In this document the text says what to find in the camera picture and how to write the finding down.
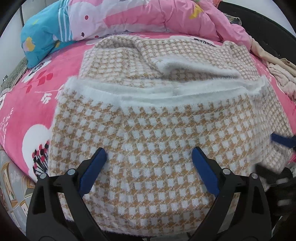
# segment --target metal bolt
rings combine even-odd
[[[225,175],[229,175],[229,174],[231,173],[231,171],[230,171],[228,168],[224,168],[224,169],[223,169],[223,173],[224,173]]]
[[[70,169],[70,170],[67,171],[67,174],[70,175],[70,176],[72,176],[72,175],[75,174],[75,172],[76,172],[75,169]]]
[[[257,179],[258,178],[258,175],[256,173],[252,173],[251,174],[251,177],[254,178],[254,179]]]
[[[42,173],[39,177],[41,178],[41,179],[44,179],[44,178],[46,178],[46,173]]]

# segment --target blue blanket section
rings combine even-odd
[[[21,43],[28,59],[28,68],[38,65],[53,53],[73,41],[68,16],[69,0],[59,0],[32,16],[21,32]]]

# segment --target beige cloth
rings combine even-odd
[[[296,101],[296,77],[293,77],[278,64],[268,63],[267,67],[270,73],[276,78],[282,91],[288,95],[292,101]]]
[[[251,42],[252,42],[252,46],[251,46],[251,51],[258,57],[260,57],[261,59],[264,59],[265,61],[268,61],[270,63],[273,64],[277,64],[280,67],[282,67],[283,69],[285,69],[286,71],[288,71],[290,74],[292,74],[294,77],[296,77],[296,69],[295,69],[295,65],[293,63],[291,63],[290,61],[283,61],[278,59],[277,57],[274,57],[272,54],[266,52],[260,45],[258,42],[256,42],[252,37],[251,38]]]
[[[269,141],[274,131],[292,134],[280,102],[246,47],[232,42],[104,38],[57,101],[49,174],[103,147],[108,161],[83,199],[107,231],[195,230],[214,201],[193,166],[195,146],[241,175],[260,161],[281,170],[290,154]]]

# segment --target brown and white checkered fabric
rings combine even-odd
[[[177,71],[166,82],[157,81],[161,74],[149,58],[167,51],[237,69],[249,80],[258,77],[247,50],[230,42],[215,48],[187,40],[119,36],[103,39],[92,51],[93,60],[88,59],[91,65],[85,65],[81,75],[118,85],[148,88],[194,80],[193,73]],[[227,58],[216,57],[216,52],[232,56],[236,62],[226,62]],[[250,174],[252,165],[259,161],[282,169],[289,152],[278,152],[269,143],[274,131],[291,134],[287,117],[268,83],[257,96],[243,94],[207,104],[124,109],[103,100],[94,102],[91,96],[65,88],[52,129],[49,174],[64,174],[103,147],[108,162],[91,192],[84,196],[103,230],[151,236],[191,231],[199,226],[214,200],[193,167],[192,149],[200,146],[208,157],[236,174]],[[61,203],[70,218],[63,197]]]

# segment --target blue gripper pad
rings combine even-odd
[[[208,192],[218,196],[220,189],[218,185],[218,178],[216,177],[213,170],[210,168],[206,159],[201,155],[198,149],[194,148],[192,151],[193,165],[197,169],[199,175],[202,178]]]
[[[84,194],[90,192],[94,182],[96,181],[100,171],[102,170],[105,162],[107,161],[107,155],[102,148],[94,157],[92,163],[89,165],[83,176],[80,178],[78,193],[81,197]]]
[[[293,148],[296,146],[296,140],[295,138],[289,138],[289,137],[283,137],[280,135],[277,135],[275,133],[272,133],[270,135],[270,139],[274,142],[277,142],[283,146],[286,146],[288,148]]]

